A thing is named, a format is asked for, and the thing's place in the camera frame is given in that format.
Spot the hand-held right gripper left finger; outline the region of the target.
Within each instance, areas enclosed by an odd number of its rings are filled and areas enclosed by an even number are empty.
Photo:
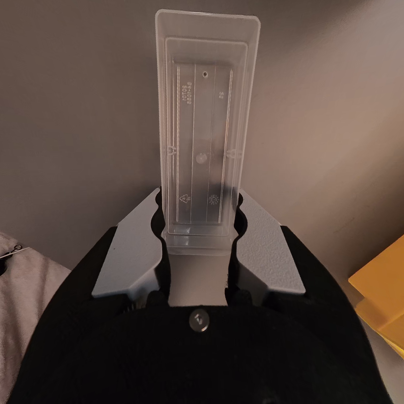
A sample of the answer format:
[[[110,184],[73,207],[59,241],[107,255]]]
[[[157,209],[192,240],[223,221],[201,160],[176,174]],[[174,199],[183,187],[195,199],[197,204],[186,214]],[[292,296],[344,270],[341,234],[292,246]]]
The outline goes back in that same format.
[[[156,188],[116,228],[92,297],[125,295],[136,304],[158,290],[169,297],[171,271],[162,233],[162,190]]]

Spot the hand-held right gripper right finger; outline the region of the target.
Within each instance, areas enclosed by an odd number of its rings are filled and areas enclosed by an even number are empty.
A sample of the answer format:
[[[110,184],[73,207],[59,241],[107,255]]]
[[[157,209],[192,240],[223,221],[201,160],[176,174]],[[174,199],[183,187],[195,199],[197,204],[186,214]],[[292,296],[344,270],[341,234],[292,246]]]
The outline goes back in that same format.
[[[240,189],[235,210],[225,298],[229,306],[263,306],[272,298],[306,293],[280,223]]]

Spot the yellow storage bin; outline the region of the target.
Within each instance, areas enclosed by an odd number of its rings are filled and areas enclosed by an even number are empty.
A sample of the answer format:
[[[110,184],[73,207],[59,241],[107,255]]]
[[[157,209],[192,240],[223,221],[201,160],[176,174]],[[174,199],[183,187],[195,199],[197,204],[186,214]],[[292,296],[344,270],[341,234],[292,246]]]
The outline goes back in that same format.
[[[363,296],[356,314],[404,357],[404,237],[349,278]]]

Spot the clear plastic drawer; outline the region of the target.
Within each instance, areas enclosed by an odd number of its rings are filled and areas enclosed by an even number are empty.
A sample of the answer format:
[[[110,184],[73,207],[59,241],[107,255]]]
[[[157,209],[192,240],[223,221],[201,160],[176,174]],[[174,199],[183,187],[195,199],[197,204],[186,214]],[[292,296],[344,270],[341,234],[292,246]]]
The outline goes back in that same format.
[[[235,239],[260,21],[158,10],[162,238],[169,254],[226,255]]]

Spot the person's grey clothing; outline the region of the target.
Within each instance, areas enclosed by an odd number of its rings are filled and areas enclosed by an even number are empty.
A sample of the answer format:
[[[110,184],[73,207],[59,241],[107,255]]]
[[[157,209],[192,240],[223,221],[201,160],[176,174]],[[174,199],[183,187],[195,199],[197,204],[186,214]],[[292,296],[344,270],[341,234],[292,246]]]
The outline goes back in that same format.
[[[71,270],[22,245],[6,258],[0,277],[0,402],[16,383],[33,332],[47,305]]]

